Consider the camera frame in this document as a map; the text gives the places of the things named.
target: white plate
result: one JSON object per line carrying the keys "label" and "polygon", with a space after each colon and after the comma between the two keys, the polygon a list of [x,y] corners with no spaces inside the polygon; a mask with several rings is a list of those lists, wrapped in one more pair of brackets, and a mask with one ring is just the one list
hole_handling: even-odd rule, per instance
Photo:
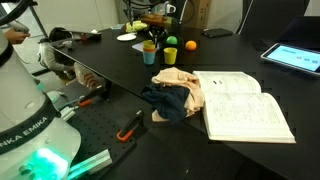
{"label": "white plate", "polygon": [[117,39],[119,41],[130,41],[130,40],[133,40],[135,38],[137,38],[137,36],[134,35],[134,34],[124,34],[124,35],[120,35],[120,36],[117,37]]}

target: green ball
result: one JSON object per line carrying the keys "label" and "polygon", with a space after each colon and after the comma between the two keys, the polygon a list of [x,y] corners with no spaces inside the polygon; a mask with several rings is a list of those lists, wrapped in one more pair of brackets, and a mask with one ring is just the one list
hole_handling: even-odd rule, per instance
{"label": "green ball", "polygon": [[167,44],[178,44],[178,40],[174,36],[169,36],[166,40]]}

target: beige cloth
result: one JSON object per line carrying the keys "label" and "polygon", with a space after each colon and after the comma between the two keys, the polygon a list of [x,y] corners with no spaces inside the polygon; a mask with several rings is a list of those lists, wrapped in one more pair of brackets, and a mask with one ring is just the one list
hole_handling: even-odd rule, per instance
{"label": "beige cloth", "polygon": [[[190,93],[184,104],[187,110],[187,117],[199,111],[204,104],[204,96],[200,89],[200,82],[196,75],[181,71],[175,67],[161,70],[157,76],[154,76],[151,81],[155,84],[162,84],[163,86],[178,85],[189,88]],[[158,112],[152,114],[154,121],[165,121],[159,117]]]}

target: book page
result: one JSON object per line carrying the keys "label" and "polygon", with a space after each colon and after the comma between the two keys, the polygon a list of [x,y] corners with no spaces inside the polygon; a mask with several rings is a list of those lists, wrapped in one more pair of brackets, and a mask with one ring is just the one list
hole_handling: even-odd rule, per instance
{"label": "book page", "polygon": [[210,139],[295,143],[282,111],[267,93],[206,93],[204,119]]}
{"label": "book page", "polygon": [[194,71],[202,92],[215,93],[260,93],[257,80],[243,72]]}

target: white robot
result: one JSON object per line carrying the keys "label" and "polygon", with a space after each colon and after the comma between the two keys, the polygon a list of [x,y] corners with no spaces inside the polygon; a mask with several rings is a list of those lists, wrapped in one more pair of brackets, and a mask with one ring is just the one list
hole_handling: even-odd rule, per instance
{"label": "white robot", "polygon": [[[0,25],[18,18],[32,3],[22,0]],[[0,179],[66,179],[80,133],[59,118],[2,31],[0,97]]]}

